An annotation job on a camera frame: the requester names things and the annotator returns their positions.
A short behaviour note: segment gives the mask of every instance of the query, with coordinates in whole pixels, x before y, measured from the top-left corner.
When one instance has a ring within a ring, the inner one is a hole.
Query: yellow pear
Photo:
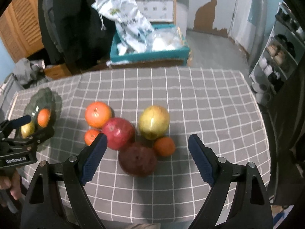
[[[146,139],[155,140],[163,136],[170,125],[170,115],[161,106],[146,108],[139,118],[139,130]]]
[[[29,135],[33,134],[35,132],[35,124],[34,121],[31,121],[30,123],[23,125],[21,128],[21,135],[25,139]]]

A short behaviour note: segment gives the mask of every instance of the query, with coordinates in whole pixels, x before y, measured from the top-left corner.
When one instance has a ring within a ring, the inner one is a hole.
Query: wooden louvered door
[[[0,37],[17,62],[44,48],[37,0],[13,0],[0,18]]]

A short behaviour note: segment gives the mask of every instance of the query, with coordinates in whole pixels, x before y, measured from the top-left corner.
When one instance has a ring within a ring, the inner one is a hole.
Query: orange
[[[41,109],[37,116],[38,125],[41,127],[47,127],[51,117],[51,111],[47,108]]]
[[[175,152],[176,146],[170,137],[163,137],[154,142],[153,149],[157,155],[161,157],[169,157]]]
[[[88,125],[95,128],[102,128],[111,117],[110,107],[103,102],[91,103],[85,112],[85,119]]]
[[[86,145],[91,145],[92,142],[95,140],[95,138],[97,137],[97,135],[99,135],[99,131],[96,129],[90,129],[85,133],[85,143]]]

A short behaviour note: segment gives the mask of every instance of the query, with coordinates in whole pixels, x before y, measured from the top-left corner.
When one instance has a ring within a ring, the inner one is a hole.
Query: table
[[[159,159],[153,175],[128,176],[117,162],[118,152],[107,149],[94,178],[85,186],[101,219],[131,223],[193,220],[209,192],[187,149],[187,139],[193,133],[231,163],[254,162],[264,183],[269,181],[265,126],[255,98],[238,71],[172,67],[85,73],[18,92],[11,119],[22,116],[31,96],[42,87],[50,87],[56,101],[55,134],[37,152],[39,161],[49,163],[65,161],[83,149],[83,137],[89,129],[84,113],[93,101],[108,103],[115,116],[135,127],[146,107],[158,104],[169,110],[167,135],[177,150],[171,157]],[[27,182],[37,165],[22,168]],[[59,188],[64,204],[69,206],[64,184]],[[234,190],[232,184],[224,209],[232,203]]]

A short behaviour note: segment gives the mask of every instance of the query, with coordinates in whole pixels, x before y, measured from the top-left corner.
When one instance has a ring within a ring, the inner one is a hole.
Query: tiled floor
[[[192,67],[239,70],[251,85],[246,55],[229,39],[188,30],[186,40],[193,53]]]

